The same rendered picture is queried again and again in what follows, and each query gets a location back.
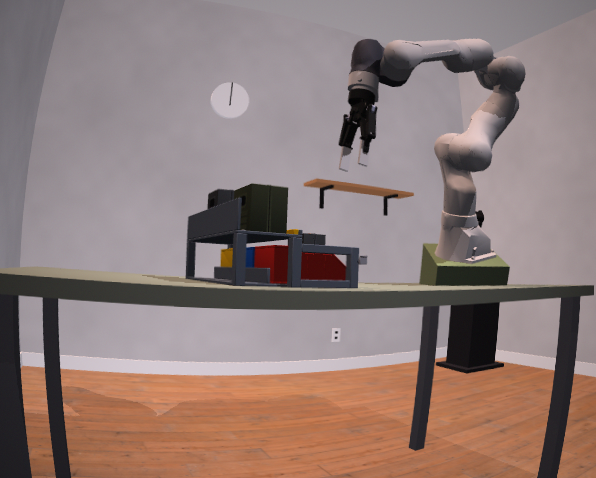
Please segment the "yellow bin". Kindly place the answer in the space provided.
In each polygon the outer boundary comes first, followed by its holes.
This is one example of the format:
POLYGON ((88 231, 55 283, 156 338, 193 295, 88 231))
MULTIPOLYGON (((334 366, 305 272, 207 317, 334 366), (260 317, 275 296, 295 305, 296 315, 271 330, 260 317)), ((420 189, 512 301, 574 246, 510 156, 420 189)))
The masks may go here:
POLYGON ((232 249, 221 249, 221 266, 232 267, 232 257, 233 257, 233 248, 232 249))

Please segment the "blue open bin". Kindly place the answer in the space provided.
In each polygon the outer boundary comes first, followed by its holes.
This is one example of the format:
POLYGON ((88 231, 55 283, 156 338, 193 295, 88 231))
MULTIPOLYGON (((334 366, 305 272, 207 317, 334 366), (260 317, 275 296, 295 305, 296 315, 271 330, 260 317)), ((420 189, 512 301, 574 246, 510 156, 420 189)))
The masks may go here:
POLYGON ((246 247, 246 267, 254 268, 255 247, 246 247))

